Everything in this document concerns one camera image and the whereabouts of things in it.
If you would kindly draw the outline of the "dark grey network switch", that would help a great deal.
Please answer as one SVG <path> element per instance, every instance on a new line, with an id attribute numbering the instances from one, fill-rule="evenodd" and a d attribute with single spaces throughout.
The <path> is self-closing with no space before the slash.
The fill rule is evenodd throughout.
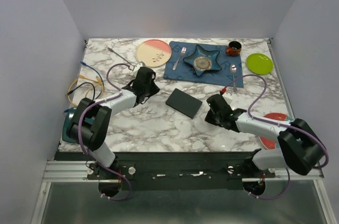
<path id="1" fill-rule="evenodd" d="M 202 105 L 200 100 L 177 88 L 171 93 L 165 103 L 191 119 L 195 117 Z"/>

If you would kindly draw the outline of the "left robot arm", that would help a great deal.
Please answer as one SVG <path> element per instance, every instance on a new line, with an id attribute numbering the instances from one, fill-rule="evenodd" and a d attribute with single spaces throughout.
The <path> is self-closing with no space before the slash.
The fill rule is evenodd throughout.
<path id="1" fill-rule="evenodd" d="M 106 179 L 114 178 L 118 171 L 114 163 L 116 156 L 105 143 L 110 119 L 124 110 L 144 104 L 157 94 L 159 87 L 155 78 L 152 69 L 140 67 L 132 81 L 116 88 L 117 93 L 97 101 L 83 98 L 68 124 L 66 135 L 100 164 L 99 172 Z"/>

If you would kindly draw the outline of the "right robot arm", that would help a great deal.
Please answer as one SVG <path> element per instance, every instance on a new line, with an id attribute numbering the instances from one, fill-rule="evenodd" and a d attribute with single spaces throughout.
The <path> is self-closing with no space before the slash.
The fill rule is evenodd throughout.
<path id="1" fill-rule="evenodd" d="M 245 159 L 243 168 L 249 177 L 256 177 L 269 168 L 289 168 L 306 176 L 326 156 L 326 148 L 302 119 L 288 122 L 250 116 L 246 110 L 233 110 L 220 94 L 209 97 L 207 104 L 206 122 L 274 140 L 279 145 L 276 149 L 255 150 Z"/>

